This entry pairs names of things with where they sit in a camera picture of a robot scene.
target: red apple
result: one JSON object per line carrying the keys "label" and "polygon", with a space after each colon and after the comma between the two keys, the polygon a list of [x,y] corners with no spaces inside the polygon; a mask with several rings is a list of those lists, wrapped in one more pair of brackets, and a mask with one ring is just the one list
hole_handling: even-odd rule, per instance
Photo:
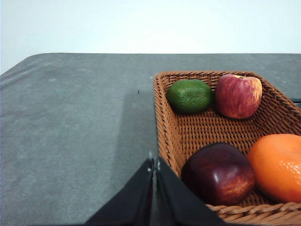
{"label": "red apple", "polygon": [[233,119],[246,119],[257,110],[262,85],[255,77],[223,75],[216,87],[215,106],[221,114]]}
{"label": "red apple", "polygon": [[196,196],[211,205],[238,204],[255,185],[247,158],[226,143],[207,145],[195,152],[184,164],[181,177]]}

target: green lime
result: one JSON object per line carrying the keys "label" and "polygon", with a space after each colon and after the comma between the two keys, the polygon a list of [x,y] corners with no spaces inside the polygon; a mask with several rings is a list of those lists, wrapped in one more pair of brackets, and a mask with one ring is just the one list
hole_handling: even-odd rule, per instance
{"label": "green lime", "polygon": [[213,92],[201,80],[176,81],[166,93],[171,107],[179,113],[197,113],[213,102]]}

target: table surface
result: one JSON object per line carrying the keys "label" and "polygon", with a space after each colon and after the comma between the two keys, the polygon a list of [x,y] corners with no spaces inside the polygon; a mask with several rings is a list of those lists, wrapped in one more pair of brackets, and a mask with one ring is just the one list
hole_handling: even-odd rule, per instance
{"label": "table surface", "polygon": [[85,222],[158,156],[153,78],[181,70],[253,71],[301,97],[301,54],[30,56],[0,77],[1,225]]}

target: fruit basket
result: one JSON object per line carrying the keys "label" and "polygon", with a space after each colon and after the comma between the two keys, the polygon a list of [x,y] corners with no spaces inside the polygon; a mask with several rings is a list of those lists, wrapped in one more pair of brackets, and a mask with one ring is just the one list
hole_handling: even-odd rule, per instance
{"label": "fruit basket", "polygon": [[[224,74],[253,76],[262,83],[262,100],[256,113],[235,120],[217,113],[214,105],[193,115],[175,113],[166,99],[169,87],[178,80],[200,79],[215,91]],[[215,142],[229,143],[243,154],[260,137],[268,134],[301,135],[301,111],[267,80],[253,72],[180,71],[162,72],[154,78],[159,155],[178,177],[185,161],[198,149]],[[236,206],[208,205],[225,222],[280,225],[301,223],[301,203],[274,203],[254,190]]]}

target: woven basket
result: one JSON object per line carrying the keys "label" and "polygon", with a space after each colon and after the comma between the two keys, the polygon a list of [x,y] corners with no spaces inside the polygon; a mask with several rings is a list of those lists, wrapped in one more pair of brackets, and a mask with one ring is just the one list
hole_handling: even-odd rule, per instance
{"label": "woven basket", "polygon": [[[224,74],[253,76],[261,80],[262,100],[249,119],[235,120],[216,113],[213,107],[194,115],[173,112],[165,94],[178,80],[200,79],[215,91]],[[253,72],[183,71],[162,72],[154,78],[159,154],[177,176],[185,161],[199,148],[215,142],[232,144],[244,154],[260,137],[268,134],[301,135],[301,111],[281,91]],[[237,206],[211,206],[225,222],[280,225],[301,223],[301,203],[273,203],[254,190]]]}

